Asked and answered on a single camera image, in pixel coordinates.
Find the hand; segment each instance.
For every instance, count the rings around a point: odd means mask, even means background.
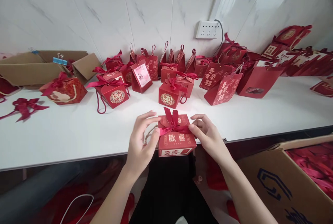
[[[160,138],[160,129],[156,128],[153,131],[149,143],[144,145],[144,133],[148,125],[161,120],[161,117],[149,118],[155,115],[156,112],[150,111],[138,116],[133,127],[124,168],[135,180],[139,178],[152,159]]]
[[[194,122],[188,128],[200,140],[203,148],[219,166],[225,167],[232,163],[233,159],[228,148],[211,120],[205,114],[196,114],[191,119]]]

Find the white tabletop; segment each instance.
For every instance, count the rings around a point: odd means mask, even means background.
[[[189,117],[205,113],[227,141],[333,125],[333,98],[309,90],[319,82],[315,77],[280,77],[263,99],[234,95],[216,106],[204,99],[200,81],[177,110]],[[80,104],[63,106],[41,97],[39,91],[24,89],[8,97],[0,104],[0,116],[11,112],[19,97],[40,98],[50,108],[25,122],[16,123],[19,114],[0,120],[0,170],[126,153],[135,118],[149,110],[164,115],[158,103],[160,85],[154,82],[144,94],[130,89],[128,101],[115,109],[108,106],[103,115],[96,112],[94,88]]]

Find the wall socket panel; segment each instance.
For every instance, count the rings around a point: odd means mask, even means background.
[[[217,38],[217,33],[221,31],[221,26],[217,21],[199,21],[195,38],[213,39]]]

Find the open cardboard box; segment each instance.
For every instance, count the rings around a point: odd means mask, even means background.
[[[86,51],[38,51],[37,54],[25,52],[8,59],[0,60],[0,74],[12,85],[28,89],[39,89],[59,76],[61,71],[69,74],[61,64],[53,63],[53,57],[63,55],[64,60],[73,59],[74,76],[86,84],[96,73],[92,70],[101,63],[94,53]]]
[[[333,141],[333,135],[283,142],[237,161],[279,224],[332,224],[333,201],[285,150]]]

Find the white tiled wall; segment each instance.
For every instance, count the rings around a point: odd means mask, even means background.
[[[165,41],[177,54],[210,56],[215,40],[197,40],[199,20],[208,20],[214,0],[0,0],[0,53],[35,49],[95,52],[101,60],[122,49],[129,58],[129,43],[160,55]],[[333,0],[222,0],[217,18],[229,37],[261,52],[282,28],[313,24],[301,46],[333,48]]]

